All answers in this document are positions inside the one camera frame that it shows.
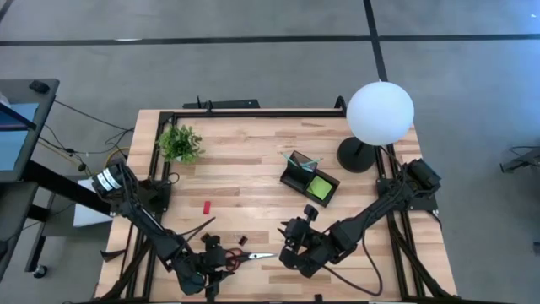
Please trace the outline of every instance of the black floor stripe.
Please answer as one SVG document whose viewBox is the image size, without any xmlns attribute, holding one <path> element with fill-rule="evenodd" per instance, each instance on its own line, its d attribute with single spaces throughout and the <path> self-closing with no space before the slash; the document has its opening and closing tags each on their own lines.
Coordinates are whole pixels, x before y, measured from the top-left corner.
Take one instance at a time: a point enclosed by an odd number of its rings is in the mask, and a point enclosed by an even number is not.
<svg viewBox="0 0 540 304">
<path fill-rule="evenodd" d="M 373 7 L 371 7 L 370 0 L 364 0 L 365 16 L 370 27 L 371 45 L 373 46 L 373 55 L 375 56 L 375 65 L 377 67 L 377 73 L 379 79 L 382 81 L 388 81 L 386 75 L 385 62 L 382 59 L 381 44 L 379 43 L 379 35 L 377 34 L 377 27 L 375 24 L 375 15 L 373 14 Z"/>
<path fill-rule="evenodd" d="M 9 7 L 14 2 L 14 0 L 6 0 L 6 3 L 3 4 L 2 8 L 0 8 L 0 22 L 2 22 L 3 17 L 8 12 Z"/>
<path fill-rule="evenodd" d="M 404 41 L 535 41 L 540 34 L 511 35 L 380 35 L 371 24 L 375 19 L 368 18 L 370 33 L 377 42 Z M 0 46 L 152 46 L 152 45 L 201 45 L 201 44 L 239 44 L 239 43 L 288 43 L 288 42 L 356 42 L 371 41 L 369 35 L 298 35 L 298 36 L 247 36 L 247 37 L 193 37 L 193 38 L 148 38 L 138 40 L 52 40 L 52 41 L 0 41 Z"/>
<path fill-rule="evenodd" d="M 147 46 L 147 45 L 199 45 L 226 43 L 280 43 L 280 42 L 352 42 L 370 41 L 368 35 L 297 35 L 246 37 L 159 38 L 140 40 L 54 40 L 54 41 L 0 41 L 0 46 Z"/>
<path fill-rule="evenodd" d="M 508 35 L 380 35 L 379 41 L 520 41 L 540 40 L 540 34 Z"/>
</svg>

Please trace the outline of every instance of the black tray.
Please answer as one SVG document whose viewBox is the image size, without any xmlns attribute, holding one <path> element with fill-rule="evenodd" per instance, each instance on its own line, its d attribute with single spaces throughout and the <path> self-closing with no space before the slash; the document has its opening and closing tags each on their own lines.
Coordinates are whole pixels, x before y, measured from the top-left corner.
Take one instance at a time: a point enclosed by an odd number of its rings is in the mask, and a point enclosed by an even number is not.
<svg viewBox="0 0 540 304">
<path fill-rule="evenodd" d="M 293 154 L 291 154 L 290 159 L 293 162 L 298 163 L 298 164 L 304 164 L 308 161 L 311 161 L 309 157 L 297 151 L 294 151 Z M 287 161 L 287 168 L 285 169 L 285 171 L 279 178 L 279 181 L 293 188 L 299 193 L 302 193 L 304 196 L 314 201 L 315 203 L 326 207 L 328 203 L 330 203 L 330 199 L 332 199 L 332 196 L 338 189 L 339 181 L 329 176 L 325 172 L 317 169 L 317 163 L 309 164 L 309 167 L 313 170 L 313 172 L 304 170 L 300 168 L 300 166 L 293 165 L 289 161 Z M 332 190 L 330 190 L 330 192 L 326 195 L 324 199 L 320 199 L 317 196 L 307 191 L 308 187 L 310 186 L 315 176 L 318 176 L 324 179 L 325 181 L 327 181 L 328 183 L 332 185 Z"/>
</svg>

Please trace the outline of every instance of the scissors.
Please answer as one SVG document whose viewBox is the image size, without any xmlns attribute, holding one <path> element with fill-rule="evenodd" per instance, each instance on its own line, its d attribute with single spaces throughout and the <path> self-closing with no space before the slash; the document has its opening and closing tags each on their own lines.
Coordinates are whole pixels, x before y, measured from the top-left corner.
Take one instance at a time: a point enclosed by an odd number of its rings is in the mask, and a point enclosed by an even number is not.
<svg viewBox="0 0 540 304">
<path fill-rule="evenodd" d="M 271 257 L 275 257 L 276 255 L 277 254 L 274 254 L 274 253 L 244 252 L 240 248 L 232 248 L 225 252 L 225 257 L 227 258 L 226 268 L 229 271 L 235 271 L 245 261 L 250 261 L 250 260 L 259 259 L 259 258 L 271 258 Z"/>
</svg>

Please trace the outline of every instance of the black lamp stand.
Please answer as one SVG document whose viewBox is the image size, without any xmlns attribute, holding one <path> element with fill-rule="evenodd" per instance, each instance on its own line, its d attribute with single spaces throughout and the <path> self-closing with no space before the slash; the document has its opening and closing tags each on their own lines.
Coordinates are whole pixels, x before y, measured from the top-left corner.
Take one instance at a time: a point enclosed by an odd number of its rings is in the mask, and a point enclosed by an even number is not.
<svg viewBox="0 0 540 304">
<path fill-rule="evenodd" d="M 339 164 L 354 173 L 367 171 L 375 163 L 375 149 L 358 138 L 350 137 L 342 141 L 337 149 Z"/>
</svg>

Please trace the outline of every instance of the potted plant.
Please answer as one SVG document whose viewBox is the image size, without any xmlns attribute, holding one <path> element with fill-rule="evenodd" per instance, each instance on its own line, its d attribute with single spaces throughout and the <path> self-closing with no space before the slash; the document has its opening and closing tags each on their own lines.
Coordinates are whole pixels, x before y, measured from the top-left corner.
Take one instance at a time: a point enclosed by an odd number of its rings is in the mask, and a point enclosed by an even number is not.
<svg viewBox="0 0 540 304">
<path fill-rule="evenodd" d="M 199 147 L 200 136 L 193 132 L 193 128 L 173 126 L 159 136 L 158 145 L 165 161 L 177 160 L 185 164 L 192 164 L 204 150 Z"/>
</svg>

